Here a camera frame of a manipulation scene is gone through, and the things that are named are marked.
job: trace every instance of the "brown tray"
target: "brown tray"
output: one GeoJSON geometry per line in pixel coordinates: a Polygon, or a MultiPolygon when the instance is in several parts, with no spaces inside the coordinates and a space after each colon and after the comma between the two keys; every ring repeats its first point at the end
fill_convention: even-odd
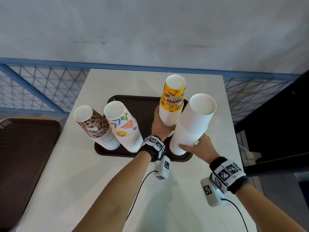
{"type": "MultiPolygon", "coordinates": [[[[144,96],[129,96],[129,95],[115,95],[111,97],[107,103],[111,101],[121,101],[138,123],[138,128],[141,136],[144,138],[151,135],[151,126],[154,119],[154,111],[160,103],[160,97],[144,97],[144,96]]],[[[184,99],[183,108],[186,107],[188,101],[184,99]]],[[[166,148],[166,156],[171,161],[186,162],[192,157],[192,153],[186,152],[181,156],[174,155],[170,150],[170,141],[172,137],[164,140],[166,148]]],[[[101,156],[118,156],[134,158],[137,153],[127,151],[122,145],[117,149],[109,151],[101,145],[95,143],[95,151],[101,156]]]]}
{"type": "Polygon", "coordinates": [[[0,121],[0,231],[21,219],[60,130],[53,120],[0,121]]]}

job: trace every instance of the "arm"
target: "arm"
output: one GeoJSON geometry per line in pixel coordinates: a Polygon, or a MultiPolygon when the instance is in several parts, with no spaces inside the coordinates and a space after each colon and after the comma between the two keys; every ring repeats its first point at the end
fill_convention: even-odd
{"type": "MultiPolygon", "coordinates": [[[[159,107],[157,107],[152,124],[152,135],[165,140],[174,129],[175,126],[163,125],[159,117],[159,107]]],[[[151,156],[148,152],[139,152],[110,180],[72,232],[121,232],[150,162],[151,156]]]]}
{"type": "MultiPolygon", "coordinates": [[[[219,157],[219,154],[211,143],[211,139],[206,134],[201,136],[197,145],[186,146],[180,144],[179,147],[195,154],[208,164],[219,157]]],[[[250,184],[243,185],[235,195],[261,232],[306,232],[292,218],[286,215],[250,184]]]]}

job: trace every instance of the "forearm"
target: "forearm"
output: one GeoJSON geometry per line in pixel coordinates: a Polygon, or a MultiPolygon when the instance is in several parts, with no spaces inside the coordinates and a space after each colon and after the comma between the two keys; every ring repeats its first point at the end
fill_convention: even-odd
{"type": "Polygon", "coordinates": [[[151,161],[142,151],[107,184],[73,232],[122,231],[151,161]]]}
{"type": "Polygon", "coordinates": [[[261,232],[306,232],[250,184],[235,194],[261,232]]]}

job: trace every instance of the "wristband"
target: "wristband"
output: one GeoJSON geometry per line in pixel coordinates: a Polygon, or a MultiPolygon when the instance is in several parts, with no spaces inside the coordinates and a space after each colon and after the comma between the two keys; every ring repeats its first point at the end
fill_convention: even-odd
{"type": "Polygon", "coordinates": [[[147,151],[151,156],[151,161],[162,160],[166,150],[165,145],[158,136],[149,136],[144,139],[138,152],[147,151]]]}
{"type": "Polygon", "coordinates": [[[243,185],[249,183],[249,179],[241,168],[225,157],[216,158],[210,163],[209,167],[213,171],[210,179],[223,193],[227,189],[235,194],[243,185]]]}

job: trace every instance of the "hand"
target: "hand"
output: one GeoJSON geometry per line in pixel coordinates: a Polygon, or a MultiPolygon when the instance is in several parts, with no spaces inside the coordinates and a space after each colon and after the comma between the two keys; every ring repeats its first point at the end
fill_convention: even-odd
{"type": "Polygon", "coordinates": [[[168,135],[175,130],[176,125],[165,126],[159,116],[159,106],[154,112],[154,121],[152,123],[151,135],[158,136],[162,142],[168,137],[168,135]]]}
{"type": "Polygon", "coordinates": [[[208,164],[220,156],[212,145],[210,137],[205,133],[199,138],[197,145],[187,146],[179,144],[178,146],[184,151],[193,153],[208,164]]]}

